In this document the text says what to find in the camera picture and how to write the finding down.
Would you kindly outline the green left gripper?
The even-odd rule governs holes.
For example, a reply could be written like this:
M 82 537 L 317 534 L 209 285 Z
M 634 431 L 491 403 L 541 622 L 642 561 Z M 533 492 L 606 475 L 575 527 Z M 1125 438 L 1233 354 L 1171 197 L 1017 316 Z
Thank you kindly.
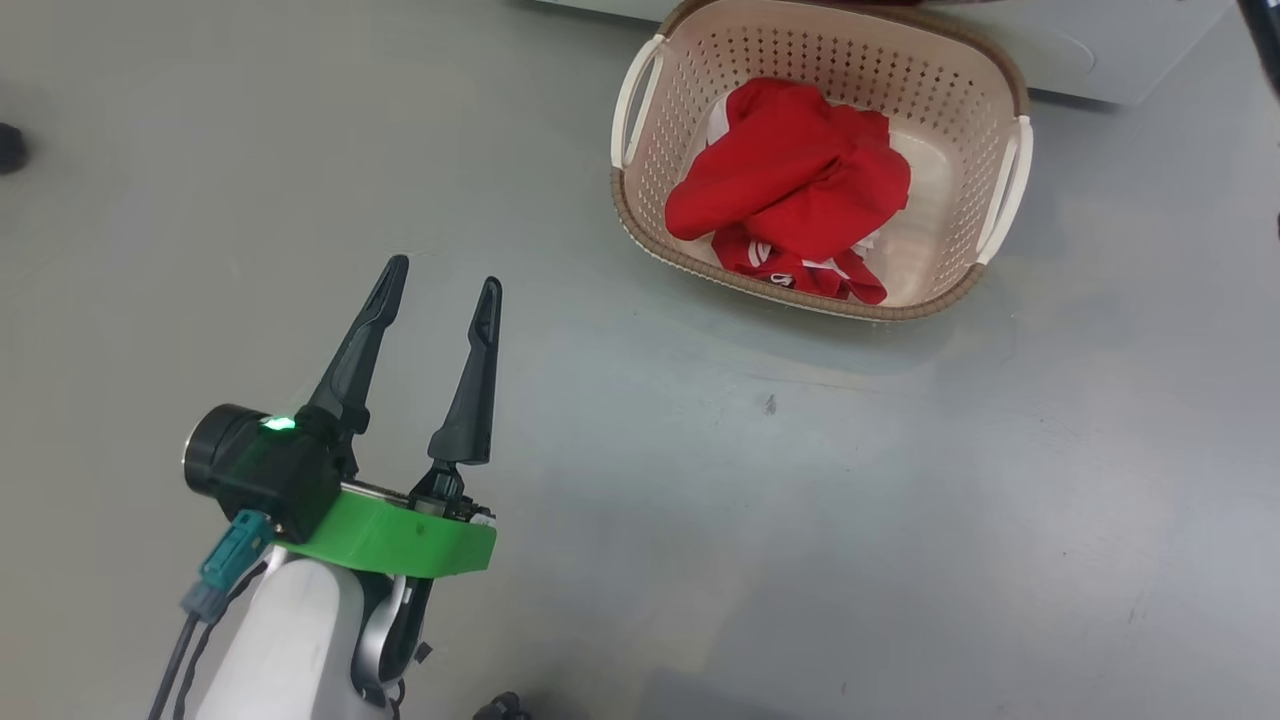
M 337 471 L 357 471 L 353 439 L 369 428 L 369 391 L 387 328 L 396 320 L 410 259 L 392 256 L 340 341 L 300 425 L 316 432 Z M 468 323 L 468 356 L 442 427 L 431 436 L 431 466 L 415 486 L 416 501 L 449 502 L 462 495 L 458 466 L 492 460 L 503 286 L 488 277 Z M 495 521 L 419 512 L 380 495 L 346 486 L 306 543 L 284 548 L 352 571 L 439 579 L 489 568 Z

